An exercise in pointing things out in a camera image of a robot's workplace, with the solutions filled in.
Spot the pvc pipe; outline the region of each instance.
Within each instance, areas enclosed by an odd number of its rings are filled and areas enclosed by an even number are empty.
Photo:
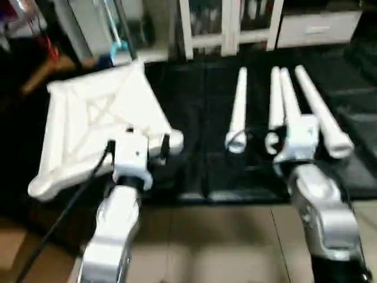
[[[336,159],[343,159],[349,156],[354,149],[352,140],[339,127],[305,68],[301,65],[297,66],[295,73],[310,108],[319,120],[325,147],[329,155]]]
[[[239,71],[236,96],[234,98],[232,120],[225,138],[225,148],[232,153],[243,153],[246,148],[246,86],[247,68]]]
[[[287,123],[294,123],[301,118],[301,111],[299,107],[299,102],[295,94],[295,89],[293,88],[292,81],[289,76],[287,68],[282,68],[280,70],[280,79],[282,82],[282,91],[284,106],[286,110]]]
[[[280,68],[273,67],[271,70],[269,130],[274,130],[283,124],[284,105],[282,97],[282,84],[280,82]],[[277,142],[279,142],[279,137],[276,133],[271,132],[266,136],[265,146],[268,153],[277,153],[277,150],[273,147],[273,145]]]
[[[284,105],[282,96],[282,84],[280,81],[279,67],[271,70],[271,91],[270,91],[270,116],[269,129],[273,130],[284,124]]]

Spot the black mat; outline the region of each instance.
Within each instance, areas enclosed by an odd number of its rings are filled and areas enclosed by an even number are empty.
[[[257,141],[250,142],[241,156],[227,159],[224,138],[239,68],[248,69],[247,125],[267,129],[270,70],[275,65],[288,67],[294,78],[292,70],[298,64],[307,68],[340,125],[356,144],[355,153],[348,160],[332,160],[322,147],[317,158],[337,173],[353,199],[376,199],[377,87],[344,59],[343,49],[289,49],[196,62],[148,64],[147,78],[172,127],[184,133],[185,144],[182,154],[172,157],[167,166],[151,168],[154,187],[145,194],[145,202],[216,205],[289,201],[284,182],[266,163]],[[302,93],[295,87],[302,111],[310,113]],[[4,184],[12,186],[13,195],[26,197],[28,182],[38,171],[47,105],[48,94],[43,87],[19,109],[12,110],[11,119],[2,122],[9,134],[2,141],[9,161]],[[258,170],[244,170],[246,165],[261,164],[265,166]],[[87,195],[86,202],[98,202],[104,180],[98,181],[97,189]],[[55,203],[64,203],[74,189],[60,194]]]

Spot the tiled floor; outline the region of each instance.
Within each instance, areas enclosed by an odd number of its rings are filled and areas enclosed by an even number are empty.
[[[11,254],[12,251],[8,247],[14,246],[18,242],[18,239],[19,236],[13,238],[14,241],[8,241],[7,243],[0,242],[1,257]],[[39,242],[40,239],[31,234],[24,236],[22,245],[18,242],[18,253],[15,254],[15,257],[11,261],[11,268],[2,269],[3,266],[0,266],[0,283],[14,282],[15,277],[24,266],[27,257]],[[24,283],[65,283],[70,275],[73,263],[74,258],[54,245],[48,245],[35,261]]]
[[[355,210],[377,276],[377,202],[356,203]],[[128,283],[313,282],[302,226],[289,206],[148,208],[140,227]],[[59,252],[50,248],[53,258],[42,256],[27,282],[48,282],[56,270],[66,280],[74,261]]]

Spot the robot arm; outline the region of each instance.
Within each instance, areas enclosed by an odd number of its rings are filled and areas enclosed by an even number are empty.
[[[298,68],[298,76],[300,85],[303,87],[307,81],[302,74],[302,69],[303,67]],[[328,136],[333,136],[341,131],[334,119],[331,121],[323,119],[324,115],[330,116],[329,110],[319,97],[319,93],[314,93],[313,85],[311,88],[304,88],[304,92],[308,99],[308,89],[312,96],[316,95],[317,100],[312,99],[309,104],[312,109],[320,104],[320,107],[317,107],[320,108],[320,111],[314,110],[316,116],[309,116],[305,120],[299,110],[288,70],[282,69],[280,76],[278,76],[278,70],[277,67],[272,70],[270,103],[274,107],[270,107],[269,124],[270,129],[274,125],[282,124],[283,118],[280,113],[282,108],[285,108],[287,136],[282,151],[274,159],[275,168],[278,169],[277,173],[279,174],[281,173],[280,162],[290,159],[303,161],[313,159],[318,145],[316,119],[319,119],[321,129],[326,128],[328,123],[336,125],[333,128],[338,131],[326,132]],[[272,142],[276,141],[266,139],[267,149]],[[366,270],[363,261],[355,214],[342,200],[337,184],[316,165],[301,164],[296,166],[290,174],[287,185],[292,205],[297,209],[304,226],[307,246],[312,257],[315,282],[371,282],[371,275]]]
[[[288,188],[303,223],[315,282],[371,282],[355,214],[336,183],[317,166],[304,164],[292,172]]]
[[[126,132],[115,140],[115,188],[97,210],[97,227],[82,257],[79,283],[125,282],[137,232],[140,193],[150,189],[148,138]]]

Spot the cable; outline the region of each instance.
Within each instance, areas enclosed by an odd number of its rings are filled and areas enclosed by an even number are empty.
[[[246,166],[246,167],[235,166],[235,164],[232,163],[231,158],[230,158],[229,144],[234,142],[234,140],[238,138],[240,134],[245,133],[247,143],[249,143],[249,141],[253,139],[256,143],[259,142],[259,144],[264,145],[264,142],[262,142],[261,140],[264,140],[268,133],[276,133],[279,137],[280,144],[278,145],[282,146],[282,141],[285,140],[286,132],[287,132],[287,128],[285,126],[278,127],[274,130],[269,130],[264,125],[250,126],[250,127],[246,127],[243,130],[238,131],[236,134],[234,134],[234,136],[229,140],[229,142],[225,146],[224,158],[225,158],[226,165],[229,167],[229,169],[234,169],[237,171],[241,170],[243,172],[245,171],[251,172],[251,171],[263,169],[265,167],[272,167],[273,166],[272,158],[274,155],[268,154],[267,151],[263,151],[263,149],[260,149],[259,147],[256,153],[259,154],[258,156],[259,159],[262,159],[262,160],[267,159],[266,160],[267,164],[257,165],[257,166]]]
[[[37,257],[40,255],[42,252],[43,248],[45,245],[48,243],[49,238],[52,236],[52,234],[55,232],[57,227],[61,224],[61,222],[64,220],[64,218],[70,213],[71,209],[74,207],[76,204],[77,200],[82,196],[82,194],[88,189],[89,185],[92,183],[94,180],[95,175],[101,168],[102,164],[104,163],[104,160],[109,153],[114,153],[114,145],[113,141],[109,141],[107,143],[107,146],[100,158],[100,161],[97,163],[95,168],[92,170],[90,173],[88,179],[83,183],[80,188],[75,192],[75,194],[71,197],[70,201],[67,203],[66,207],[62,211],[62,213],[59,215],[58,219],[55,221],[55,223],[51,226],[49,231],[46,233],[46,235],[43,237],[41,243],[32,251],[30,256],[28,257],[24,267],[21,269],[21,272],[17,276],[16,283],[22,283],[27,276],[28,272],[30,271],[31,267],[33,266],[35,260]]]

